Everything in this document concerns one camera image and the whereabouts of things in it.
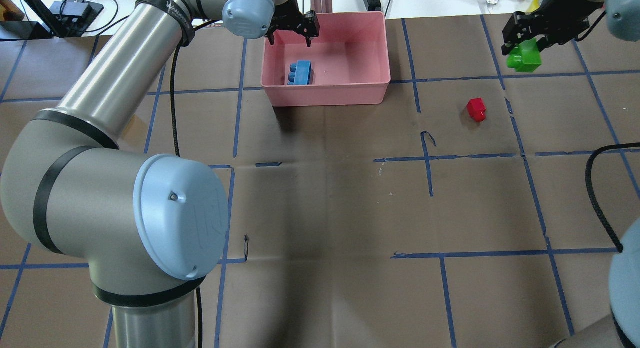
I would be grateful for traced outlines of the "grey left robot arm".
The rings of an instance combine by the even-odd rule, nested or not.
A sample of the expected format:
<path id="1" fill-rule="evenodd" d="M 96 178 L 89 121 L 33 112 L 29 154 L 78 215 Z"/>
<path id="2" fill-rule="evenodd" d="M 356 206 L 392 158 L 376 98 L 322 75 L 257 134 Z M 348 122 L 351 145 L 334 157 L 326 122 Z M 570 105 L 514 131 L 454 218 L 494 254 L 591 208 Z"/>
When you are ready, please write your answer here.
<path id="1" fill-rule="evenodd" d="M 297 0 L 137 0 L 55 108 L 42 109 L 2 169 L 7 222 L 28 243 L 85 259 L 94 295 L 112 307 L 119 348 L 194 348 L 196 289 L 230 228 L 226 191 L 206 164 L 120 150 L 118 140 L 193 20 L 236 36 L 319 36 Z"/>

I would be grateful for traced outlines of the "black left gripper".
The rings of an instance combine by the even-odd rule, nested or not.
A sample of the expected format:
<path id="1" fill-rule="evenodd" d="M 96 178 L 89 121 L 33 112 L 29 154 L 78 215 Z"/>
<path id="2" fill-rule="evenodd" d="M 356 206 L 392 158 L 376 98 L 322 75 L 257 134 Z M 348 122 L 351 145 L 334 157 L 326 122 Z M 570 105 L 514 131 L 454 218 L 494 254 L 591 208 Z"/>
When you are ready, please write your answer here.
<path id="1" fill-rule="evenodd" d="M 267 31 L 267 41 L 275 45 L 276 31 L 292 31 L 304 36 L 306 46 L 310 48 L 313 40 L 320 36 L 320 22 L 313 10 L 302 13 L 298 0 L 287 0 L 275 6 L 273 18 Z"/>

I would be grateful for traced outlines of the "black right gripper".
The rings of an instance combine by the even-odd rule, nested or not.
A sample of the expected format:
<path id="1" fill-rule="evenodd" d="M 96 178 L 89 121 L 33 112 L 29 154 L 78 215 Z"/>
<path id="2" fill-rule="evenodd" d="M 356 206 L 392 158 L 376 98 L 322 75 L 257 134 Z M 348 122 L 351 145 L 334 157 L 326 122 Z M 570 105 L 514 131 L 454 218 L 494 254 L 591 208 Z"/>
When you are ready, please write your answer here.
<path id="1" fill-rule="evenodd" d="M 540 52 L 583 39 L 596 26 L 589 22 L 590 15 L 604 4 L 605 0 L 542 0 L 533 12 L 515 11 L 502 30 L 502 55 L 509 56 L 517 45 L 537 37 Z"/>

